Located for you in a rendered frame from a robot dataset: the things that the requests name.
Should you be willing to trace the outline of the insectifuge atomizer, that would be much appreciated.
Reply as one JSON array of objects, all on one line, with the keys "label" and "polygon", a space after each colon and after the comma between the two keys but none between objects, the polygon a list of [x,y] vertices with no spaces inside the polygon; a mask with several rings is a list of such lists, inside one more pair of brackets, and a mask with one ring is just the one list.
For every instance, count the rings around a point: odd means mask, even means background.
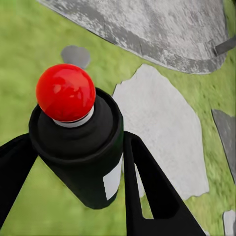
[{"label": "insectifuge atomizer", "polygon": [[66,46],[62,64],[48,68],[36,86],[29,121],[32,147],[88,208],[106,208],[122,177],[123,116],[112,96],[84,70],[83,47]]}]

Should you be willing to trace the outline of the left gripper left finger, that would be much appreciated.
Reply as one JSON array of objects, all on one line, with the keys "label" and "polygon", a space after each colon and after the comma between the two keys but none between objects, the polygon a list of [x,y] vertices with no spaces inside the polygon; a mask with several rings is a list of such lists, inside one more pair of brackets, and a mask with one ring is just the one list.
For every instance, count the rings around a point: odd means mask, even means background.
[{"label": "left gripper left finger", "polygon": [[0,229],[37,156],[29,133],[0,146]]}]

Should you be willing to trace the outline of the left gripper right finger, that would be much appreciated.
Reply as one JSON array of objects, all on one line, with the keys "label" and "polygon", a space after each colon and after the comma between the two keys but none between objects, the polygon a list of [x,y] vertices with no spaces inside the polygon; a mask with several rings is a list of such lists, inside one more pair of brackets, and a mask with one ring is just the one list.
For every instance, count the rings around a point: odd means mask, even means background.
[{"label": "left gripper right finger", "polygon": [[[124,131],[127,236],[206,236],[142,139]],[[153,219],[143,217],[135,164]]]}]

